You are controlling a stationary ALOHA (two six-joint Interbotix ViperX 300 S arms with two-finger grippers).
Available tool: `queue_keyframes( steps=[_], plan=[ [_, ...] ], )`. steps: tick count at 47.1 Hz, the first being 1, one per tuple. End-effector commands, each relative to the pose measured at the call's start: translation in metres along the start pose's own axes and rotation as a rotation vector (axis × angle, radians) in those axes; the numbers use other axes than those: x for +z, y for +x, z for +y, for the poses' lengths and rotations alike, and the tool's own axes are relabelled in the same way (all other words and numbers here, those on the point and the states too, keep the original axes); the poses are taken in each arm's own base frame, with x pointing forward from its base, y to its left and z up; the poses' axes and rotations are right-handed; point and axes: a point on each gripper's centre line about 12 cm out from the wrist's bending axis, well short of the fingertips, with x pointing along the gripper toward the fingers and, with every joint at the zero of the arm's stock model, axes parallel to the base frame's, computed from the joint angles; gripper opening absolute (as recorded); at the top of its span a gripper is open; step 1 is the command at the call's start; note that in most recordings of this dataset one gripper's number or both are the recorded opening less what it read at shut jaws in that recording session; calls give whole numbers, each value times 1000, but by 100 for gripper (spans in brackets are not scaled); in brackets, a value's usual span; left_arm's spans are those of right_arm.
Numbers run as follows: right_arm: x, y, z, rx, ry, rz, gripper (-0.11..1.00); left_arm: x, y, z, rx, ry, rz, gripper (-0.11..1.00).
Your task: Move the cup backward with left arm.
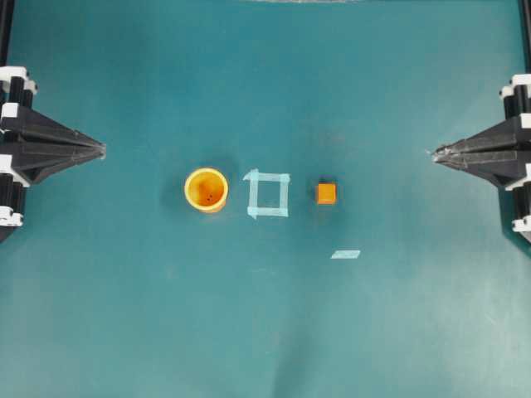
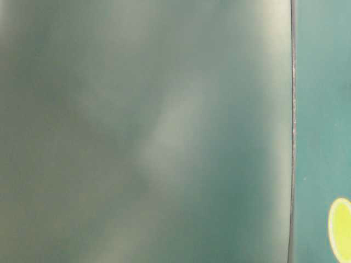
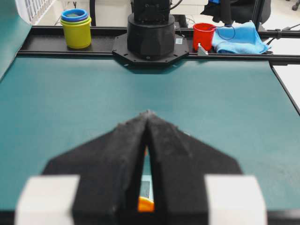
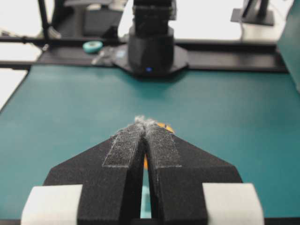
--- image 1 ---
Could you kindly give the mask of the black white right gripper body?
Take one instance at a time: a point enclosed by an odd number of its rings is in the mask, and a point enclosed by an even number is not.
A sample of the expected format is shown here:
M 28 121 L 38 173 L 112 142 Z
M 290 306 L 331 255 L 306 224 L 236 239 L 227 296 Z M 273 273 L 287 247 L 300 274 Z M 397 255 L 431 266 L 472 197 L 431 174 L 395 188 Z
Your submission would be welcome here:
M 512 230 L 530 241 L 530 74 L 513 75 L 499 95 L 514 138 L 509 150 L 516 157 L 516 176 L 503 185 L 514 199 Z

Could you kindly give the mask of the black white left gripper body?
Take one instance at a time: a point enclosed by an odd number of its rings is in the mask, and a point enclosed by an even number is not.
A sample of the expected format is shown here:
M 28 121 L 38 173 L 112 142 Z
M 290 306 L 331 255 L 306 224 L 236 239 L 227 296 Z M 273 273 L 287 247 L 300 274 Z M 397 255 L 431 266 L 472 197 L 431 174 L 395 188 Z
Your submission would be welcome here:
M 16 118 L 22 106 L 32 107 L 37 85 L 24 66 L 1 67 L 1 122 Z M 28 180 L 14 169 L 21 134 L 1 127 L 1 242 L 23 225 Z

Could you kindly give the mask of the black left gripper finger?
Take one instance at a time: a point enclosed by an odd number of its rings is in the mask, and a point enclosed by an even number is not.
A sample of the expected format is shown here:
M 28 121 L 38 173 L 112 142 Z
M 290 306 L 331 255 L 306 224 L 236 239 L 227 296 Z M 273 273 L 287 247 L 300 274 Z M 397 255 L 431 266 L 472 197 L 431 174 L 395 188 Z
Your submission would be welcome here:
M 105 145 L 82 132 L 66 127 L 34 109 L 17 104 L 15 142 L 32 144 L 52 152 L 104 153 Z
M 53 174 L 104 157 L 104 148 L 68 149 L 66 153 L 19 153 L 13 157 L 12 170 L 30 185 L 36 185 Z

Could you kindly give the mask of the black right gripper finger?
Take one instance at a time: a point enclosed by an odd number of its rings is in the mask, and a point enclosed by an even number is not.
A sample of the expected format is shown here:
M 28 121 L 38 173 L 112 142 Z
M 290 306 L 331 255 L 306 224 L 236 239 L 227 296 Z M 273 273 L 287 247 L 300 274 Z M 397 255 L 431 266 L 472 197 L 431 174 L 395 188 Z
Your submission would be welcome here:
M 518 142 L 519 118 L 513 117 L 496 124 L 480 133 L 445 144 L 432 154 L 482 153 L 501 148 L 512 148 Z
M 519 179 L 519 160 L 515 151 L 451 153 L 442 150 L 434 152 L 432 160 L 484 179 L 498 188 L 507 187 Z

